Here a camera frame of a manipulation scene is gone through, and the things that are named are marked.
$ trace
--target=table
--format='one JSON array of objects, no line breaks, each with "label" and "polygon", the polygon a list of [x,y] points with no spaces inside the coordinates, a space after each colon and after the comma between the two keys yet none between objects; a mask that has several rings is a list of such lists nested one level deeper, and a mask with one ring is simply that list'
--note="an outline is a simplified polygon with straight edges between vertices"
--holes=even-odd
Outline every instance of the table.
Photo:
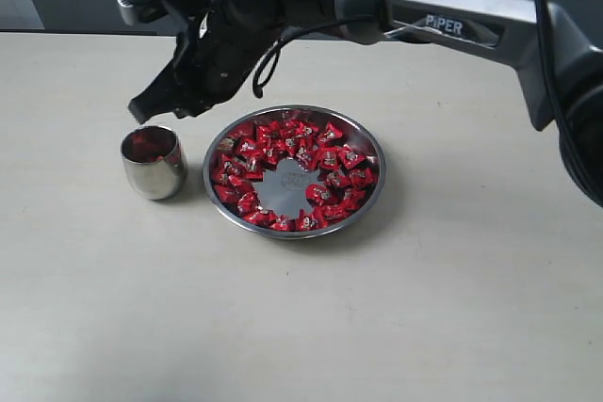
[{"label": "table", "polygon": [[[266,98],[162,116],[185,191],[125,181],[126,111],[172,39],[0,35],[0,400],[598,401],[603,211],[512,70],[434,46],[298,41]],[[356,227],[247,233],[201,189],[236,118],[324,105],[383,144]]]}]

